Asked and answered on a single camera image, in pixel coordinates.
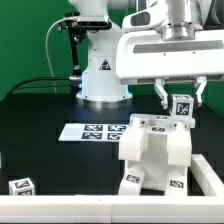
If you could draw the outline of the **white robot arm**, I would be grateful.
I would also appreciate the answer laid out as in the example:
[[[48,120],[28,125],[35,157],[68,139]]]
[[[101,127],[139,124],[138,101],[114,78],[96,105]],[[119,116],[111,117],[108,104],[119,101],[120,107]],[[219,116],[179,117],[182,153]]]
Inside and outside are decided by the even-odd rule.
[[[87,31],[88,65],[79,97],[121,101],[129,85],[152,84],[164,107],[168,83],[224,80],[224,30],[205,30],[212,0],[68,0]]]

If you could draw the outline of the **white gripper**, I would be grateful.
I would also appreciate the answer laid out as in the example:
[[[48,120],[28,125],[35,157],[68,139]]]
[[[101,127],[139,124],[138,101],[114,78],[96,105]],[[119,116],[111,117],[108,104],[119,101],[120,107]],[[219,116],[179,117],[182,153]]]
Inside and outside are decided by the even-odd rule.
[[[127,33],[118,43],[116,74],[123,85],[154,82],[164,109],[168,108],[165,80],[190,82],[197,77],[195,102],[200,107],[207,79],[224,79],[224,30],[198,31],[194,40],[169,41],[162,41],[155,30]]]

